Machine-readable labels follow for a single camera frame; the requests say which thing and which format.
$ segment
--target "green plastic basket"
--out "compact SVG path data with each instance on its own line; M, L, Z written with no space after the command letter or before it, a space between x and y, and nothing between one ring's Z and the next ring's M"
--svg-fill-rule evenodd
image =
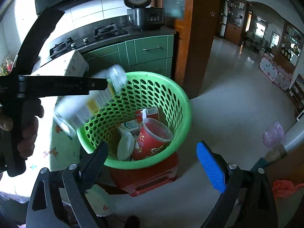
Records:
M191 108L186 93L169 78L150 72L127 73L128 82L122 92L109 101L77 130L80 143L92 153L101 140L109 145L105 165L118 169L139 169L161 162L183 143L191 126ZM135 119L135 112L150 106L160 107L174 133L162 152L143 160L119 161L117 147L121 138L117 125Z

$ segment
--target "green cabinet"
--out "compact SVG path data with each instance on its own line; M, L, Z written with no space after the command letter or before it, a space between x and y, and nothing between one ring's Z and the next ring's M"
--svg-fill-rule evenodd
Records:
M89 64L84 76L92 76L114 64L126 72L148 71L171 76L173 35L128 40L83 54Z

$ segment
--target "red plastic stool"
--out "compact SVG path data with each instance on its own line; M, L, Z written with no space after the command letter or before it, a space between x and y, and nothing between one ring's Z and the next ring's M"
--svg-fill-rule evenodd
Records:
M178 162L177 153L174 153L164 161L147 168L135 170L110 168L110 174L118 188L134 197L175 181Z

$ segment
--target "kitchen countertop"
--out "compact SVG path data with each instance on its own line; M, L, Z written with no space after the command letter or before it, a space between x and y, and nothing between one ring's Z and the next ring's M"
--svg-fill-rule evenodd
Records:
M71 32L68 32L62 36L60 36L59 38L53 40L52 42L50 42L47 45L44 45L39 53L39 59L38 61L35 63L33 72L36 71L38 68L42 67L43 65L49 63L50 61L52 61L52 59L50 58L50 49L54 47L55 44L59 44L62 41L65 41L67 38L71 37L72 39L82 39L82 38L86 38L88 34L92 33L93 34L93 29L92 28L98 28L101 26L104 26L105 24L105 20L103 21L98 21L95 23L92 23L90 25L86 25L83 26L81 28L78 28L76 30L73 30ZM124 42L127 40L132 40L132 39L139 39L139 38L145 38L145 37L151 37L151 36L161 36L161 35L174 35L176 33L175 30L168 28L168 27L161 27L158 30L145 30L145 31L141 31L138 29L135 29L132 25L127 25L125 27L123 27L123 30L126 31L126 34L122 34L122 35L118 35L112 38L107 38L104 40L99 40L99 41L94 41L92 43L88 43L86 45L83 45L82 47L78 47L76 48L77 51L79 51L81 54L87 52L87 51L91 51L97 48L101 48L103 46L107 46L107 45L111 45L111 44L116 44L119 42Z

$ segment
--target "silver bolt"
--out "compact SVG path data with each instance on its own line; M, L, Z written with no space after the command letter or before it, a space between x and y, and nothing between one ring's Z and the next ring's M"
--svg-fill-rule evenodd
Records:
M259 173L261 173L261 174L264 174L265 173L265 170L263 169L263 168L258 168L258 170L257 170Z
M234 170L234 169L237 168L237 165L236 165L235 163L229 163L228 166L229 166L229 168L232 169L232 170Z
M75 164L75 163L69 165L70 170L74 170L74 169L76 169L76 167L77 167L77 164Z
M44 173L46 173L47 172L47 168L42 168L41 170L40 170L40 173L41 174L44 174Z

